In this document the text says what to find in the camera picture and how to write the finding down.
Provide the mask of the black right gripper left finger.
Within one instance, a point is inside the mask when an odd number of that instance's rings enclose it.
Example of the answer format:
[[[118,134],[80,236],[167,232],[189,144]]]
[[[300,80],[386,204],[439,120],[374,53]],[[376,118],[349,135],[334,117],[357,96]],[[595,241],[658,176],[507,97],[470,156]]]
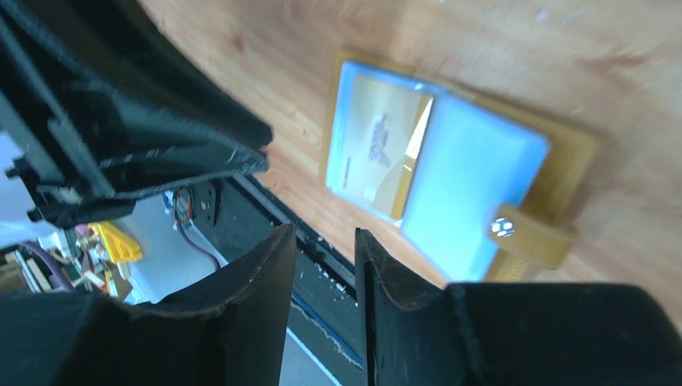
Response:
[[[4,294],[4,385],[276,385],[296,263],[294,227],[158,303]]]

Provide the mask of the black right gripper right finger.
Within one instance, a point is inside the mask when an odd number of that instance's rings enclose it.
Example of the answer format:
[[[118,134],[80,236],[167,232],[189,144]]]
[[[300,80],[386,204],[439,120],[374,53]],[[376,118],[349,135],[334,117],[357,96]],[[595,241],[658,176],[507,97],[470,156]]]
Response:
[[[439,288],[355,232],[365,385],[678,385],[681,338],[643,289]]]

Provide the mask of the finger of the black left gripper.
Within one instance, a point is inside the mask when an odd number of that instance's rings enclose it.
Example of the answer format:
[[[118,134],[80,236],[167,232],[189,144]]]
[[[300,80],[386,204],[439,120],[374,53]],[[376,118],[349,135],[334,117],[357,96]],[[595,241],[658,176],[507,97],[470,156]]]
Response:
[[[132,213],[137,201],[186,185],[268,169],[260,150],[219,143],[155,146],[124,152],[100,161],[80,160],[74,166],[45,171],[27,157],[6,168],[10,181],[20,181],[29,196],[25,216],[32,223],[56,228],[114,220]]]
[[[270,126],[209,80],[137,1],[3,1],[1,11],[46,55],[38,60],[59,101],[100,92],[133,114],[265,160]]]

